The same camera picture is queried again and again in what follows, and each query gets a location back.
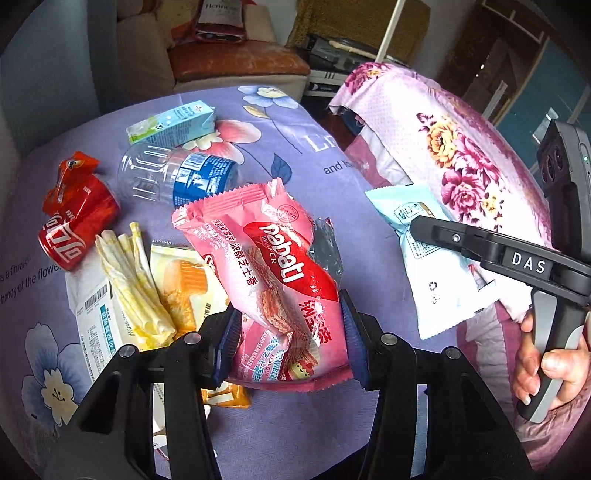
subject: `barcode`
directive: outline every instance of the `barcode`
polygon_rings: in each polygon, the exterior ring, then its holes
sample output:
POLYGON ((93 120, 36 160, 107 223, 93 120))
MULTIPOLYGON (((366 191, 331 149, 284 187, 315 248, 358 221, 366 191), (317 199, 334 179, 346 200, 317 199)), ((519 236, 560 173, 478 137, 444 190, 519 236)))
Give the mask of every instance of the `barcode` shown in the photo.
POLYGON ((103 287, 98 290, 92 297, 84 302, 84 308, 89 310, 96 302, 98 302, 104 295, 107 293, 109 286, 103 285, 103 287))

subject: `snack wrapper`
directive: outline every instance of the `snack wrapper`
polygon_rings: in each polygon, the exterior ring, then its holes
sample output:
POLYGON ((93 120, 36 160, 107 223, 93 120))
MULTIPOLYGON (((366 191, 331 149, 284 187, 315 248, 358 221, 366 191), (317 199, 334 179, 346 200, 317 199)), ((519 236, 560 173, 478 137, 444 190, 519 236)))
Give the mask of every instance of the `snack wrapper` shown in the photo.
MULTIPOLYGON (((162 305, 177 328, 176 339, 201 328, 208 315, 224 312, 230 301, 213 270, 195 250, 154 242, 150 270, 162 305)), ((246 408, 246 388, 228 382, 216 390, 201 390, 203 404, 246 408)))
POLYGON ((112 230, 96 236, 96 250, 103 270, 117 295, 121 310, 144 350, 168 346, 176 329, 160 303, 144 252, 138 222, 129 224, 132 232, 117 237, 112 230))
POLYGON ((82 183, 92 175, 100 161, 82 152, 74 154, 62 160, 57 169, 57 182, 43 202, 43 211, 53 215, 70 200, 82 187, 82 183))
POLYGON ((313 223, 280 179, 180 207, 173 224, 243 314, 232 381, 310 391, 351 378, 336 283, 309 257, 313 223))
POLYGON ((455 327, 499 299, 495 283, 478 289, 458 252, 417 242, 411 235, 410 224, 419 215, 449 220, 427 186, 389 186, 365 194, 400 237, 421 340, 455 327))

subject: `juice box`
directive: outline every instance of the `juice box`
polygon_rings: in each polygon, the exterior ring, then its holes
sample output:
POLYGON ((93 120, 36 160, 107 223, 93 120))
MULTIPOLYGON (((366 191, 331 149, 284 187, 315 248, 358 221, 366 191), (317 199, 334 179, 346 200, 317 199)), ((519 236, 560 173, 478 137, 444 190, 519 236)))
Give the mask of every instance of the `juice box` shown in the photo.
POLYGON ((127 136, 131 144, 145 141, 156 147, 174 148, 213 133, 215 123, 213 108, 198 100, 131 125, 127 136))

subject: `yellow cake package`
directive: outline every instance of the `yellow cake package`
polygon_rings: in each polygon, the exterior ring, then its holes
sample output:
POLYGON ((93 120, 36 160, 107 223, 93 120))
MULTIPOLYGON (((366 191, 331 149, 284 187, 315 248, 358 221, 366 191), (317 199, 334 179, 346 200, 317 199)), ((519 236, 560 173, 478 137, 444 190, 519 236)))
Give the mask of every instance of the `yellow cake package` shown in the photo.
MULTIPOLYGON (((206 261, 192 248, 152 243, 150 270, 160 301, 177 329, 176 339, 199 331, 208 315, 224 312, 228 295, 206 261)), ((203 403, 219 407, 248 407, 244 387, 228 382, 217 390, 202 390, 203 403)))

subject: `light blue snack package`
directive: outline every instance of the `light blue snack package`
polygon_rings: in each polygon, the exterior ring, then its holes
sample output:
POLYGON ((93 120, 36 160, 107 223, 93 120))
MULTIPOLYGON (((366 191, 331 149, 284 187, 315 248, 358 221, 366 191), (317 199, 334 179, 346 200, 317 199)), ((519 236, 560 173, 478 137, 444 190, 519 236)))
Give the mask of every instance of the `light blue snack package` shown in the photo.
POLYGON ((418 215, 449 220, 427 186, 383 187, 365 194, 400 237, 421 339, 472 318, 498 299, 494 284, 478 290, 468 263, 460 254, 417 242, 410 234, 410 222, 418 215))
POLYGON ((215 130, 213 108, 200 100, 151 116, 127 128, 129 143, 145 141, 163 148, 179 147, 215 130))

